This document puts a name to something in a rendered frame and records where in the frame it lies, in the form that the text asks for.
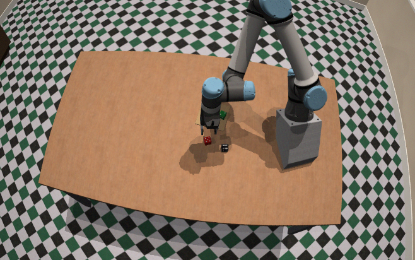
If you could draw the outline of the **tan square mat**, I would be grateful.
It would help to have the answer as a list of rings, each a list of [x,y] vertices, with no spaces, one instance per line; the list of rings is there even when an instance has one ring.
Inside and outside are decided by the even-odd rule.
[[[224,120],[220,119],[220,124],[219,124],[219,129],[218,130],[219,131],[224,131],[225,124],[226,124],[226,120],[227,120],[228,113],[229,113],[229,110],[230,110],[230,106],[221,104],[220,111],[221,110],[226,112],[226,117],[225,117]],[[197,116],[197,119],[196,119],[196,123],[195,124],[200,125],[200,114],[201,114],[201,108],[199,110],[199,113],[198,113],[198,116]]]

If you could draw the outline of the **black die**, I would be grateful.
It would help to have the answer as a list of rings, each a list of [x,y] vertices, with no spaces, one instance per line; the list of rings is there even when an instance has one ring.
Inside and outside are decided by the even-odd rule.
[[[221,152],[228,152],[228,144],[221,145]]]

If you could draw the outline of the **red die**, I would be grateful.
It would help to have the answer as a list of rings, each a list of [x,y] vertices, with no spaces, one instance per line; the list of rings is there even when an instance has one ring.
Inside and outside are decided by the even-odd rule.
[[[211,145],[211,137],[210,136],[204,138],[204,144],[205,145]]]

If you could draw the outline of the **green die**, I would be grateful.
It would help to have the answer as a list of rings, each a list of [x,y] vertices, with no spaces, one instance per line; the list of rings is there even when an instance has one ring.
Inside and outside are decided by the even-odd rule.
[[[226,112],[222,111],[219,113],[220,114],[220,119],[224,120],[226,117]]]

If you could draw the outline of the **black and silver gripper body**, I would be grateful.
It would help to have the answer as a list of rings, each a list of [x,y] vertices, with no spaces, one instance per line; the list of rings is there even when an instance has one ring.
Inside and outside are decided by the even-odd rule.
[[[209,109],[202,104],[201,100],[201,125],[206,126],[207,129],[217,129],[220,123],[220,108],[221,105],[215,109]]]

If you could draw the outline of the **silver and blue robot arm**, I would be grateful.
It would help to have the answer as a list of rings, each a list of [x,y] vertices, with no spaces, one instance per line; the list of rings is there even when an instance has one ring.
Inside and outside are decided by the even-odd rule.
[[[250,0],[235,50],[227,70],[222,74],[223,81],[211,77],[203,83],[202,104],[205,107],[215,109],[222,102],[246,102],[255,98],[254,83],[242,79],[266,21],[274,28],[292,67],[288,70],[288,102],[284,115],[294,122],[313,119],[313,111],[325,105],[327,92],[318,74],[313,72],[293,24],[291,10],[290,0]]]

